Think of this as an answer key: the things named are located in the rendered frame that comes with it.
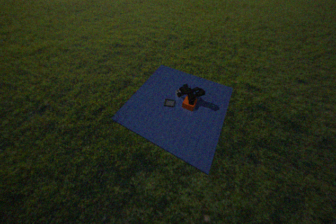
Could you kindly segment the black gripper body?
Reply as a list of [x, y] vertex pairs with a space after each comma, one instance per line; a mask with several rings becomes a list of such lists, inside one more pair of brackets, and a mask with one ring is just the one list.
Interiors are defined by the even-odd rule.
[[[185, 91], [185, 90], [184, 90], [184, 91]], [[184, 95], [184, 94], [185, 94], [185, 93], [184, 93], [184, 91], [183, 91], [183, 92], [181, 92], [181, 93], [180, 93], [180, 92], [178, 92], [178, 93], [177, 93], [177, 96], [178, 96], [178, 97], [181, 97], [181, 95], [182, 95], [182, 94]]]

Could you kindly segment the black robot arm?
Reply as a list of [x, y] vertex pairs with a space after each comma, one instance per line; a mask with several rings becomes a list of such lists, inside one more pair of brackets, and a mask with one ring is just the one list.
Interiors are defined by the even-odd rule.
[[[205, 91], [202, 88], [195, 87], [194, 89], [191, 89], [191, 88], [188, 87], [188, 84], [184, 84], [182, 87], [179, 88], [179, 90], [181, 92], [183, 92], [185, 90], [184, 93], [188, 94], [188, 101], [189, 101], [190, 105], [194, 105], [194, 101], [196, 100], [195, 97], [200, 97], [200, 96], [205, 95]], [[198, 91], [198, 92], [196, 92], [196, 91]], [[194, 94], [194, 92], [195, 92], [195, 94]]]

